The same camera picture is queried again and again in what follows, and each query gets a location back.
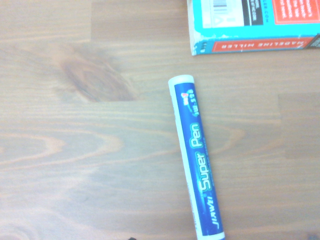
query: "wooden table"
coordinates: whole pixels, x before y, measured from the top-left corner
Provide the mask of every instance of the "wooden table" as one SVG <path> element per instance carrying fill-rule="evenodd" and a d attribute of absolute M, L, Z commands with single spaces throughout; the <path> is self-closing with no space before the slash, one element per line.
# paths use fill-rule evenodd
<path fill-rule="evenodd" d="M 191 56 L 185 0 L 0 0 L 0 19 L 0 240 L 195 240 L 180 74 L 226 239 L 320 239 L 319 51 Z"/>

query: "marker barrel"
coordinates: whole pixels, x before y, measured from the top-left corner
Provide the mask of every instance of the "marker barrel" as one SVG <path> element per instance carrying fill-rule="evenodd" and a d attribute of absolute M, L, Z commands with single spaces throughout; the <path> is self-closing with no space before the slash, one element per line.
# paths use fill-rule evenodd
<path fill-rule="evenodd" d="M 194 78 L 169 80 L 170 95 L 198 240 L 225 240 Z"/>

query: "table surface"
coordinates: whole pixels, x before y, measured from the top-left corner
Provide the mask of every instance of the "table surface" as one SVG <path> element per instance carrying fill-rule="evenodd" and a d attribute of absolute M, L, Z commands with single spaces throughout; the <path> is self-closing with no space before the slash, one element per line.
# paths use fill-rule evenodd
<path fill-rule="evenodd" d="M 320 239 L 319 51 L 191 56 L 185 0 L 0 9 L 0 240 L 195 240 L 181 74 L 226 239 Z"/>

